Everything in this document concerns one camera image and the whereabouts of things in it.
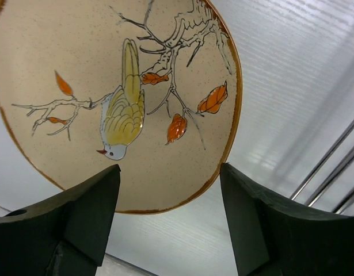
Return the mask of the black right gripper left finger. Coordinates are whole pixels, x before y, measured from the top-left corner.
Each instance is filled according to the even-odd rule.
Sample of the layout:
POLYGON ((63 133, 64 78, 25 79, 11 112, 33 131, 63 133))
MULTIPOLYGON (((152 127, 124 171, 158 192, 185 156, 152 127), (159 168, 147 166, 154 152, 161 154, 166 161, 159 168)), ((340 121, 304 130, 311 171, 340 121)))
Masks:
POLYGON ((0 217, 0 275, 95 275, 120 188, 118 165, 0 217))

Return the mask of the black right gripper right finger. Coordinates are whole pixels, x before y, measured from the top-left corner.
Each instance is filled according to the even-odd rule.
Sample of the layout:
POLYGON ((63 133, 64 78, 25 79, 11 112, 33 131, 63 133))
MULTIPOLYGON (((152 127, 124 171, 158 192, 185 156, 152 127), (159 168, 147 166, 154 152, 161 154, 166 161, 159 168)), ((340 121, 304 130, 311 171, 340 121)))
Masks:
POLYGON ((239 275, 354 275, 354 216, 304 206, 228 163, 220 186, 239 275))

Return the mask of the beige floral ceramic plate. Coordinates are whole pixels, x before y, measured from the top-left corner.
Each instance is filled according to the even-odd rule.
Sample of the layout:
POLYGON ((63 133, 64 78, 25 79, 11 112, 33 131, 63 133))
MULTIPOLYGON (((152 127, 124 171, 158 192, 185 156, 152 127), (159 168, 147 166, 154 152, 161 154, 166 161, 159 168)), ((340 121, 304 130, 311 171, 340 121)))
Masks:
POLYGON ((62 190, 118 164, 117 213, 181 207, 217 179, 241 105, 211 1, 0 1, 0 114, 62 190))

